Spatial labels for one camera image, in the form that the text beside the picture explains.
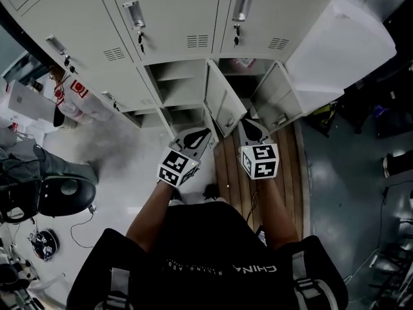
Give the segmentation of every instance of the forearm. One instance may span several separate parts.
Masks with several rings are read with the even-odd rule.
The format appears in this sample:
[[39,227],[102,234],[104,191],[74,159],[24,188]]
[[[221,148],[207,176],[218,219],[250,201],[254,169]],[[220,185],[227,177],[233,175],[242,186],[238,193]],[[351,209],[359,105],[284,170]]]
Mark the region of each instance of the forearm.
[[288,215],[274,179],[258,181],[259,206],[267,246],[273,250],[297,242],[296,227]]
[[173,189],[173,186],[160,181],[126,233],[127,238],[146,252],[151,250],[162,227]]

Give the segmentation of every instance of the white cable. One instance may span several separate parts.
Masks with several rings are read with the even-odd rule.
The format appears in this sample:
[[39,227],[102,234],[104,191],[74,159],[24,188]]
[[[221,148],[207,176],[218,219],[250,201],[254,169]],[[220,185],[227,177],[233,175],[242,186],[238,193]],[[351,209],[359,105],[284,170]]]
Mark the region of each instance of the white cable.
[[360,269],[368,262],[368,260],[370,259],[370,257],[371,257],[373,254],[375,254],[376,252],[378,252],[378,251],[379,251],[378,248],[377,248],[377,249],[374,249],[373,252],[372,252],[372,253],[367,257],[367,259],[363,262],[363,264],[361,264],[361,265],[359,266],[359,268],[356,270],[355,273],[350,274],[349,276],[347,276],[347,277],[345,277],[345,278],[343,279],[345,285],[347,285],[347,284],[350,282],[350,280],[353,279],[353,277],[360,271]]

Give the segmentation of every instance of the locker handle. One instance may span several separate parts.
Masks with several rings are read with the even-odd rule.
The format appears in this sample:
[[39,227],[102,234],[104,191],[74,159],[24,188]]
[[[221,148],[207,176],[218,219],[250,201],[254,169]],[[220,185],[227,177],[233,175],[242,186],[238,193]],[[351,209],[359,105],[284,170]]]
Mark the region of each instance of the locker handle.
[[243,22],[247,19],[251,8],[252,0],[236,0],[232,20],[234,22]]
[[65,46],[62,45],[62,43],[57,40],[57,38],[53,35],[50,37],[46,38],[46,42],[54,49],[56,50],[60,55],[66,55],[67,54],[67,49]]
[[124,3],[123,8],[126,10],[133,30],[141,30],[146,26],[138,0]]

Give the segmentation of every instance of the wooden platform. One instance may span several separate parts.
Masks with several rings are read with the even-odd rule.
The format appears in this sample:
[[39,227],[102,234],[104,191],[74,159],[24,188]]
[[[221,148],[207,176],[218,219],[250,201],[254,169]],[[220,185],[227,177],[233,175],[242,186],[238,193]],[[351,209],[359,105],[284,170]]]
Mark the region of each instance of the wooden platform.
[[[280,157],[275,181],[301,240],[303,238],[303,191],[294,126],[290,124],[273,133],[272,139],[278,144]],[[259,204],[256,201],[257,183],[251,180],[242,168],[238,160],[238,148],[239,136],[235,129],[214,149],[219,192],[244,219],[247,219],[251,208],[256,206],[248,219],[248,225],[253,231],[257,231],[261,225]]]

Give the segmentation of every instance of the black shirt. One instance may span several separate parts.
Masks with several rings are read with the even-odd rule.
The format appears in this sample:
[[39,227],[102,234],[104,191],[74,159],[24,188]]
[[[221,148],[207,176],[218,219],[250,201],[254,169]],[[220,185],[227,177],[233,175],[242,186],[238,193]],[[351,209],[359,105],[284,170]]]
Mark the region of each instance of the black shirt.
[[249,302],[297,309],[291,256],[299,251],[305,251],[307,275],[326,281],[339,308],[345,309],[345,285],[315,236],[274,252],[224,202],[176,205],[168,208],[150,253],[118,232],[105,230],[75,280],[67,309],[94,309],[104,300],[113,267],[130,271],[129,297],[135,309],[165,303],[203,307]]

